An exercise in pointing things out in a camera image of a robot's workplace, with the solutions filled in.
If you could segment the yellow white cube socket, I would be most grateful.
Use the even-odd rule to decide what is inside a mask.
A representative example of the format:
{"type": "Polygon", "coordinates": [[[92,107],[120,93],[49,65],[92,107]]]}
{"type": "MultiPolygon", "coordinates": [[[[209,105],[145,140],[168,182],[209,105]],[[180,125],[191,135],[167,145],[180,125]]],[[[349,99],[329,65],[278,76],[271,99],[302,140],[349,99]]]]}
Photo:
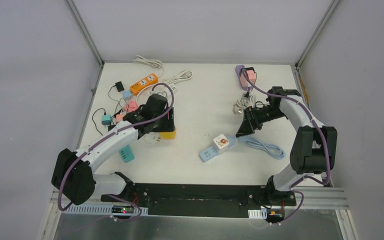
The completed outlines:
{"type": "Polygon", "coordinates": [[[173,131],[160,132],[159,135],[164,140],[173,140],[176,138],[176,129],[173,131]]]}

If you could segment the white cube socket adapter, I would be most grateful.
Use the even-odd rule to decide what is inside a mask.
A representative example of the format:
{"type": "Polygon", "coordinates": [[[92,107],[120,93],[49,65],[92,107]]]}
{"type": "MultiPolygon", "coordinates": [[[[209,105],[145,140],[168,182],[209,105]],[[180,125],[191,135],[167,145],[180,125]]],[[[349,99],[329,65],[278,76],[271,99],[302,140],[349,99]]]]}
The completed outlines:
{"type": "Polygon", "coordinates": [[[226,135],[220,134],[213,139],[212,144],[213,144],[213,148],[215,149],[215,151],[218,154],[220,154],[229,148],[230,141],[226,135]]]}

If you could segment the light blue power strip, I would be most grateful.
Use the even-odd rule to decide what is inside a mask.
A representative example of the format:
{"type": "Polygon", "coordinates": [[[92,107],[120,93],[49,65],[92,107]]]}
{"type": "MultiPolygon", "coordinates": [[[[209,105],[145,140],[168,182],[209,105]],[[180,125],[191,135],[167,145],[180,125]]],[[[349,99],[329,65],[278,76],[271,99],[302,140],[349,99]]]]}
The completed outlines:
{"type": "Polygon", "coordinates": [[[199,157],[203,163],[206,163],[233,147],[236,142],[237,138],[235,136],[220,134],[212,140],[209,147],[199,153],[199,157]]]}

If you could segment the salmon pink charger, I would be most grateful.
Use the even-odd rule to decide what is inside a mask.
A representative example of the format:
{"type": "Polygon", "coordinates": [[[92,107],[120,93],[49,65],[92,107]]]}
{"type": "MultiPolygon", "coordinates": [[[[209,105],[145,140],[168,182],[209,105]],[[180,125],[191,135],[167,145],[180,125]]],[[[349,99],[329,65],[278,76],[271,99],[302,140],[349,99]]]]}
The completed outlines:
{"type": "Polygon", "coordinates": [[[121,121],[123,120],[123,117],[124,117],[124,116],[125,116],[124,114],[117,114],[117,115],[115,116],[115,120],[116,120],[116,122],[117,122],[117,123],[121,122],[121,121]]]}

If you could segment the teal power strip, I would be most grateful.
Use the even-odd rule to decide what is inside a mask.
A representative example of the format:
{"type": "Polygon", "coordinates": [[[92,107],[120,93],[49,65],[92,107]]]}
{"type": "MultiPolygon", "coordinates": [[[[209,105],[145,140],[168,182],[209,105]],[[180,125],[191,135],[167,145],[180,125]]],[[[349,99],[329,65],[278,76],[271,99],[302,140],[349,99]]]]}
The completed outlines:
{"type": "Polygon", "coordinates": [[[135,155],[134,155],[130,145],[123,147],[122,149],[120,149],[118,151],[118,153],[119,153],[119,155],[120,155],[120,157],[124,163],[129,163],[135,159],[135,155]]]}

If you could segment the teal usb charger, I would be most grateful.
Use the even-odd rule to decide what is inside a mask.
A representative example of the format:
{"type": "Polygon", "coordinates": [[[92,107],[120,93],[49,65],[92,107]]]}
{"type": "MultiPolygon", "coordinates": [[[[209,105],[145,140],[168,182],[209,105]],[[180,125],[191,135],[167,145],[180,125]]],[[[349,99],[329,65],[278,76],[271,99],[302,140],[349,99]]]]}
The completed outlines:
{"type": "Polygon", "coordinates": [[[101,124],[103,125],[103,126],[108,126],[108,125],[110,125],[112,123],[112,117],[111,117],[111,115],[109,115],[109,114],[104,114],[104,115],[102,115],[102,117],[101,117],[101,124]]]}

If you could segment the white plug adapter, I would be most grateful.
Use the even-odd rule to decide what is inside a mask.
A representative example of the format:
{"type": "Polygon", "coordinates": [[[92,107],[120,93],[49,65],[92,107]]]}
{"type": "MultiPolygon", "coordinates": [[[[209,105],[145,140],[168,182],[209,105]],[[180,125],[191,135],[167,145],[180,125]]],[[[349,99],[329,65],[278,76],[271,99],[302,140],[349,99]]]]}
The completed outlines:
{"type": "Polygon", "coordinates": [[[150,145],[159,143],[162,140],[161,136],[157,132],[151,132],[144,136],[144,141],[150,145]]]}

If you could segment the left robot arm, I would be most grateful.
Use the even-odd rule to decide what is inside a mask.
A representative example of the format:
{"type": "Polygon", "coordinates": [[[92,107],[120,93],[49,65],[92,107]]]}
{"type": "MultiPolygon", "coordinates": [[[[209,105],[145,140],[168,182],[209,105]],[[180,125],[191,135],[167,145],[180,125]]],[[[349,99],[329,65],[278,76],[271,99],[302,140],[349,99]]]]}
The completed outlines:
{"type": "Polygon", "coordinates": [[[124,174],[97,174],[98,168],[124,147],[149,133],[174,130],[173,104],[160,94],[152,94],[137,110],[128,113],[97,141],[75,151],[62,150],[51,178],[59,190],[58,199],[68,198],[81,205],[92,196],[114,195],[120,202],[132,198],[131,180],[124,174]]]}

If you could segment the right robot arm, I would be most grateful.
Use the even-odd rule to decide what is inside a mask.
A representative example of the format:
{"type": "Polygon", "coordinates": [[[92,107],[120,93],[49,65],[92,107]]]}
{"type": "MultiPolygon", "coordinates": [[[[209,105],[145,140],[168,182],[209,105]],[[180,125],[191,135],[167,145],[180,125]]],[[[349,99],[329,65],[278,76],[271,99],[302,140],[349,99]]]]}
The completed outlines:
{"type": "Polygon", "coordinates": [[[333,126],[319,121],[304,105],[301,94],[294,89],[274,86],[266,92],[267,105],[247,107],[243,121],[236,132],[237,138],[253,135],[266,122],[288,119],[296,131],[289,155],[289,164],[271,176],[263,189],[264,200],[276,205],[284,195],[305,179],[321,185],[330,183],[334,168],[338,132],[333,126]]]}

